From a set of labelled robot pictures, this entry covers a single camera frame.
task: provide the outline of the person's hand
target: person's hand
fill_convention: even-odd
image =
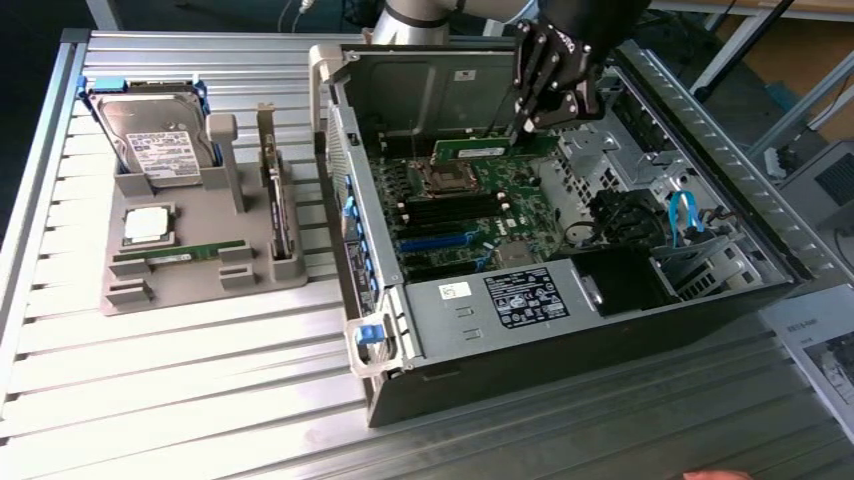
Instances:
[[[685,480],[753,480],[753,477],[746,473],[726,470],[687,472],[682,474],[682,478],[685,478]]]

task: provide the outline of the black pcie slot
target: black pcie slot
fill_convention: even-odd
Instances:
[[[435,237],[439,235],[448,235],[452,233],[466,233],[460,225],[452,223],[411,226],[406,227],[395,233],[398,240],[406,240],[410,238]]]
[[[408,277],[411,282],[426,282],[456,275],[468,275],[471,273],[475,273],[476,271],[476,262],[460,262],[442,265],[439,267],[427,267],[419,268],[418,270],[410,270]]]

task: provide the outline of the blue pcie slot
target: blue pcie slot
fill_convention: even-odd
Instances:
[[[471,244],[471,240],[474,239],[474,237],[474,232],[466,232],[456,235],[446,235],[442,237],[403,240],[400,242],[400,251],[404,253],[411,253],[423,252],[424,250],[435,250],[438,248],[464,247]]]

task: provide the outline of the side panel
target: side panel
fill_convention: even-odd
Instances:
[[[399,374],[375,394],[368,425],[380,427],[673,350],[790,290],[791,285],[778,285],[727,303],[695,305]]]

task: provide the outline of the sticker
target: sticker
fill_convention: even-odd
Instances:
[[[148,178],[199,175],[199,161],[187,132],[128,133],[127,137]]]
[[[487,277],[483,281],[504,328],[570,316],[544,267]]]
[[[442,300],[467,297],[468,295],[471,295],[471,288],[468,288],[468,282],[448,283],[447,285],[439,285],[439,294],[442,295]]]
[[[504,154],[504,151],[504,147],[467,148],[456,152],[456,158],[500,157]]]
[[[183,253],[180,255],[168,255],[165,257],[155,257],[145,260],[148,265],[163,265],[165,263],[188,262],[192,260],[192,255]]]
[[[454,72],[455,82],[471,82],[478,76],[476,70],[458,70]]]

